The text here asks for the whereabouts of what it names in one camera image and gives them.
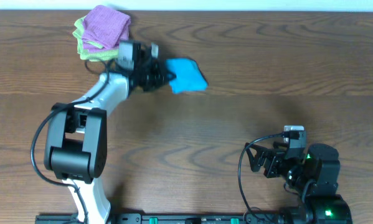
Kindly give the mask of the blue microfibre cloth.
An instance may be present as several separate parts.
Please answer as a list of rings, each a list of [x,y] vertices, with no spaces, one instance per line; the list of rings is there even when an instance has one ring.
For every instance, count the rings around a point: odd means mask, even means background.
[[[166,60],[166,65],[167,69],[176,75],[176,78],[169,82],[174,94],[187,91],[205,91],[207,89],[208,83],[194,60],[172,58]]]

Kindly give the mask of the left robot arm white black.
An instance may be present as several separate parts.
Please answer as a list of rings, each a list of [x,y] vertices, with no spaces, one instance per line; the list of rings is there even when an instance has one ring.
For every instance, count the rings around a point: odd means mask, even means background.
[[[108,153],[107,119],[135,88],[154,91],[175,79],[158,55],[155,44],[121,47],[118,59],[103,63],[86,94],[55,104],[44,121],[44,165],[54,173],[55,184],[71,191],[78,209],[72,223],[107,223],[111,204],[101,178]]]

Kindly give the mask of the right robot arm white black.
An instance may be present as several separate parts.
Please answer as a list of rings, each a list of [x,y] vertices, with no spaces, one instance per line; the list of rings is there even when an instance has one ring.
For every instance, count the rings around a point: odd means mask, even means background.
[[[268,179],[282,177],[284,188],[298,196],[296,207],[277,213],[252,213],[257,223],[352,223],[348,204],[337,193],[341,169],[338,150],[326,144],[291,140],[274,142],[271,149],[246,143],[252,172],[264,167]]]

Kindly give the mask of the green folded cloth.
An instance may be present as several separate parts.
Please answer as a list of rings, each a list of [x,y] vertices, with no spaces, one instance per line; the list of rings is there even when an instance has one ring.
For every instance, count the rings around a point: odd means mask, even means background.
[[[117,58],[120,42],[117,42],[113,48],[106,49],[96,42],[84,42],[82,40],[82,35],[85,31],[83,26],[84,18],[81,17],[75,21],[74,26],[76,29],[72,33],[77,40],[77,53],[80,55],[80,59],[97,62],[99,60],[107,61]]]

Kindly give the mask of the purple folded cloth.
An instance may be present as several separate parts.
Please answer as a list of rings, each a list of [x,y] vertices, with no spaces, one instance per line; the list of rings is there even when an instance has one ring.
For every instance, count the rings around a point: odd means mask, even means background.
[[[131,17],[112,8],[98,5],[82,21],[83,48],[89,52],[117,49],[120,41],[129,39]]]

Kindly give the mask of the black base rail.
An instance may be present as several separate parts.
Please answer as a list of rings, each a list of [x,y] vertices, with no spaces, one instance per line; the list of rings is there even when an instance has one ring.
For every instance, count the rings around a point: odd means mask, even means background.
[[[253,224],[280,223],[289,224],[292,221],[278,213],[256,213],[254,215],[142,215],[140,213],[122,213],[109,215],[110,224]]]

